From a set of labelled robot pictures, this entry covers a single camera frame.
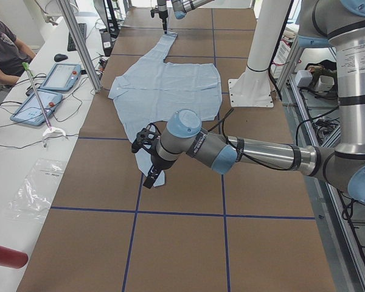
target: white pipe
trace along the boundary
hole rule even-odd
[[[231,106],[273,107],[267,69],[291,2],[292,0],[263,0],[248,66],[238,80],[229,80]]]

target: metal pole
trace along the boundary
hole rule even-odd
[[[124,6],[124,14],[127,14],[127,11],[130,9],[131,6],[133,6],[133,4],[131,3],[131,0],[128,1],[127,0],[123,0],[123,6]]]
[[[78,24],[72,11],[71,5],[68,0],[57,0],[57,4],[73,37],[75,47],[78,54],[80,55],[82,63],[84,64],[84,68],[86,70],[86,73],[88,74],[92,86],[95,92],[100,92],[102,85],[93,67],[91,56],[89,56],[85,40],[80,33],[80,29],[78,28]]]
[[[30,72],[30,69],[29,69],[29,65],[27,63],[24,63],[24,64],[23,64],[24,69],[25,69],[25,71],[27,73],[27,76],[30,79],[30,83],[31,83],[32,89],[34,90],[34,94],[35,94],[36,100],[38,101],[39,106],[41,107],[41,112],[42,112],[42,115],[43,115],[44,120],[46,122],[46,125],[51,130],[51,123],[50,123],[49,119],[47,118],[46,110],[44,109],[44,106],[43,106],[41,97],[39,96],[38,90],[35,87],[34,80],[33,80],[32,76],[31,76],[31,72]]]

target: reacher grabber tool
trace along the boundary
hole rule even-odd
[[[22,65],[23,65],[24,70],[27,73],[27,76],[29,77],[29,80],[31,82],[32,89],[34,90],[34,93],[35,93],[35,97],[36,97],[36,99],[37,99],[37,101],[39,103],[39,106],[41,107],[41,112],[42,112],[42,115],[44,117],[44,120],[46,121],[47,129],[42,134],[43,147],[46,147],[47,146],[47,140],[46,140],[46,138],[49,135],[51,135],[53,133],[61,133],[64,137],[66,137],[66,132],[64,130],[62,130],[61,128],[56,128],[56,127],[53,127],[51,125],[51,123],[50,123],[50,121],[49,121],[49,119],[47,117],[46,109],[43,106],[41,97],[39,96],[38,90],[35,87],[34,80],[32,78],[31,71],[30,71],[30,68],[29,68],[29,64],[26,63],[26,62],[23,62]]]

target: green handle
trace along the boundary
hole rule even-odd
[[[29,67],[29,64],[28,63],[23,62],[22,65],[23,65],[24,70],[30,71],[30,67]]]

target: person's arm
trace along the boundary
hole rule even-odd
[[[30,49],[28,45],[25,44],[24,41],[20,40],[19,38],[16,38],[14,43],[20,51],[30,56],[31,59],[35,58],[36,54],[32,51],[32,49]]]
[[[7,75],[0,70],[0,83],[6,85],[15,85],[18,80],[18,76]]]

